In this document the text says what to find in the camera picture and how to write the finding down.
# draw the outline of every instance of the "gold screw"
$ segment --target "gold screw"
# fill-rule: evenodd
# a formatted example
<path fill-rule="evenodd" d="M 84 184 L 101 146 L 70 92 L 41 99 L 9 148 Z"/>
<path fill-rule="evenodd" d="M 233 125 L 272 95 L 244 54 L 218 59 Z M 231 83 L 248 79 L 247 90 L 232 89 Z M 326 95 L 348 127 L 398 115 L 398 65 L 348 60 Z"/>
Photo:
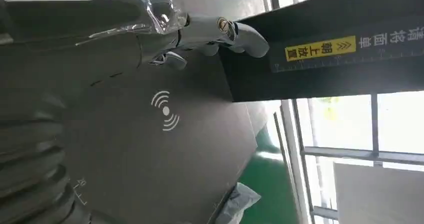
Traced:
<path fill-rule="evenodd" d="M 227 33 L 228 30 L 230 29 L 230 24 L 225 18 L 220 17 L 218 20 L 218 27 L 222 33 Z"/>

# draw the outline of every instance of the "white panel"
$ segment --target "white panel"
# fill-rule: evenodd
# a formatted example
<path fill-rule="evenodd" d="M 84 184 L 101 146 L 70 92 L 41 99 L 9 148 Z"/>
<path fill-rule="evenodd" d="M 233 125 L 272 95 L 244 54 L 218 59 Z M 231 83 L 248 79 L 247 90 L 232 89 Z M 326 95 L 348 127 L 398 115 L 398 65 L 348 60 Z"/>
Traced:
<path fill-rule="evenodd" d="M 340 224 L 421 224 L 424 173 L 334 164 Z"/>

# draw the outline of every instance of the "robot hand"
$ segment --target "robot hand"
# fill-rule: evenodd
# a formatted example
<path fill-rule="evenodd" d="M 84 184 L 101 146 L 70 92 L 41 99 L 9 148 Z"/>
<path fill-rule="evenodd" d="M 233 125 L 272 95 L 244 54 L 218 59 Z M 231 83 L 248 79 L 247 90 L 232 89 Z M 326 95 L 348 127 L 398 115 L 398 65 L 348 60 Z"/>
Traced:
<path fill-rule="evenodd" d="M 236 53 L 246 52 L 252 57 L 263 57 L 269 45 L 252 27 L 226 20 L 223 17 L 188 16 L 188 25 L 179 30 L 179 42 L 175 49 L 198 49 L 206 56 L 213 56 L 220 46 Z M 151 62 L 152 65 L 169 65 L 183 69 L 187 62 L 174 52 L 167 52 Z"/>

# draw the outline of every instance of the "plastic bag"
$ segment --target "plastic bag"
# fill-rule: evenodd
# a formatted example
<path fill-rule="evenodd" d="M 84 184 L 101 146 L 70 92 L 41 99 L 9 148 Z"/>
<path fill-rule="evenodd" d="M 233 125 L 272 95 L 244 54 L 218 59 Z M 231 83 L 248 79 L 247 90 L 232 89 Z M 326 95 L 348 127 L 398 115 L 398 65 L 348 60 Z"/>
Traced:
<path fill-rule="evenodd" d="M 258 193 L 238 182 L 216 218 L 215 224 L 239 224 L 244 211 L 259 199 L 261 196 Z"/>

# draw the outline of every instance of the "dark gray surface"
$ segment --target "dark gray surface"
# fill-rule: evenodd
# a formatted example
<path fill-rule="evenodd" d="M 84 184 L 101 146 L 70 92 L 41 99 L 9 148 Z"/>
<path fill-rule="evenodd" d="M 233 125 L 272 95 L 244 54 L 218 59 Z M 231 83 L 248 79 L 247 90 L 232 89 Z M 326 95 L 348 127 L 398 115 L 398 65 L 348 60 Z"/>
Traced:
<path fill-rule="evenodd" d="M 72 183 L 90 208 L 128 224 L 205 224 L 256 148 L 246 105 L 231 103 L 218 56 L 189 56 L 176 71 L 142 66 L 90 88 L 65 117 Z M 170 92 L 175 129 L 162 131 Z"/>

